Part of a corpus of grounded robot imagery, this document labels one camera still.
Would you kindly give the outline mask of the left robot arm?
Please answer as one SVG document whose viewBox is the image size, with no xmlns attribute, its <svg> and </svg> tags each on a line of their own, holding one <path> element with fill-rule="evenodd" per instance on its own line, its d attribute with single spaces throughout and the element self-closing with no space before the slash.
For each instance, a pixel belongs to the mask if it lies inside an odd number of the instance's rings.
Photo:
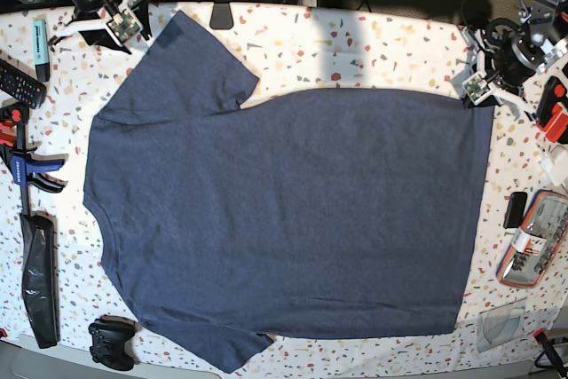
<svg viewBox="0 0 568 379">
<path fill-rule="evenodd" d="M 468 109 L 507 104 L 535 121 L 524 84 L 567 55 L 567 0 L 518 0 L 518 6 L 519 22 L 498 18 L 461 28 L 468 62 L 451 83 Z"/>
</svg>

